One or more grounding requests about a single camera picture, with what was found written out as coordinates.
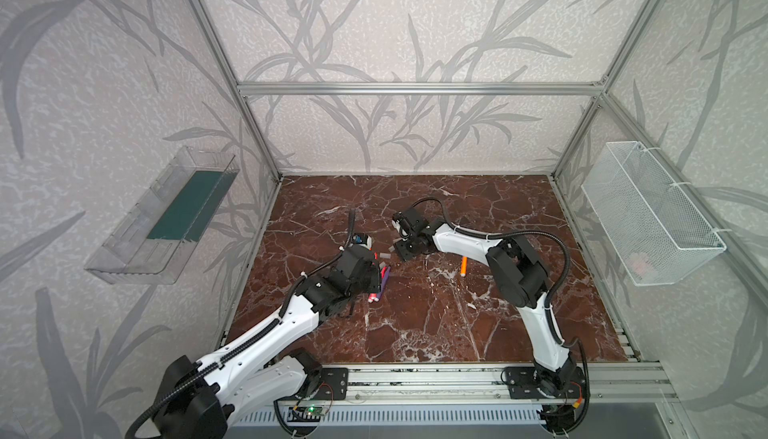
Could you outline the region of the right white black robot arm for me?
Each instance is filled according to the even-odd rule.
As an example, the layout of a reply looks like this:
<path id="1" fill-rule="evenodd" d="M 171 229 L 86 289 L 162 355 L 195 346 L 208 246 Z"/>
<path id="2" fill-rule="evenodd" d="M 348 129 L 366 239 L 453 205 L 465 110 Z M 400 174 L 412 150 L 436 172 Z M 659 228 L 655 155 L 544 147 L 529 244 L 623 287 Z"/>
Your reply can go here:
<path id="1" fill-rule="evenodd" d="M 394 248 L 403 261 L 442 252 L 488 266 L 502 298 L 523 320 L 533 348 L 536 387 L 547 397 L 556 397 L 567 388 L 577 365 L 551 304 L 551 296 L 564 284 L 571 266 L 568 248 L 559 237 L 540 230 L 484 233 L 442 217 L 430 222 L 414 207 L 395 213 L 392 223 L 400 236 Z M 563 269 L 552 286 L 547 285 L 549 268 L 527 240 L 529 235 L 551 239 L 563 251 Z"/>

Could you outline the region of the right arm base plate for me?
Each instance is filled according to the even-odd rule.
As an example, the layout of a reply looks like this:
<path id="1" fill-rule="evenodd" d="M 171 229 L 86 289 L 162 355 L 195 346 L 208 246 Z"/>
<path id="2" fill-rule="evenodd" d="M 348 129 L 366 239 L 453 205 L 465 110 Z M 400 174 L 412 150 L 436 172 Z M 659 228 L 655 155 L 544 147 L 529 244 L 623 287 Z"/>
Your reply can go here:
<path id="1" fill-rule="evenodd" d="M 528 400 L 575 400 L 581 396 L 586 383 L 583 370 L 578 367 L 562 389 L 546 385 L 537 375 L 534 366 L 508 366 L 500 373 L 501 383 L 511 399 Z"/>

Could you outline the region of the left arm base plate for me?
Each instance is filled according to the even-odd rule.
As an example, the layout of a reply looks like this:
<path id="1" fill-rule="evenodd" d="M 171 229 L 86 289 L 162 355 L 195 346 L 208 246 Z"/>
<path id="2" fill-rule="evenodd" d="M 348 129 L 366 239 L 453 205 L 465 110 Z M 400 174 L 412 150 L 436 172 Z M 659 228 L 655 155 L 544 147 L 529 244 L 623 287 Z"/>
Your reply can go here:
<path id="1" fill-rule="evenodd" d="M 348 385 L 348 368 L 322 367 L 308 374 L 293 398 L 325 401 L 344 400 L 347 396 Z"/>

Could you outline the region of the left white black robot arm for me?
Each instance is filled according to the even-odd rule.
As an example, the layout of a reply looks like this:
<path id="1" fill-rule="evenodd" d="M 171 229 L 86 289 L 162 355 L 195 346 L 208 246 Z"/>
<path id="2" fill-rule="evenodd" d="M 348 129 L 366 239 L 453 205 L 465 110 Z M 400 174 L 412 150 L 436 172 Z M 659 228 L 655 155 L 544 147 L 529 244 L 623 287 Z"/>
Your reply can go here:
<path id="1" fill-rule="evenodd" d="M 128 427 L 135 438 L 151 422 L 161 438 L 222 438 L 243 416 L 319 386 L 321 365 L 307 352 L 278 355 L 380 289 L 376 254 L 349 244 L 328 263 L 302 274 L 282 305 L 237 339 L 197 361 L 169 365 L 154 403 Z"/>

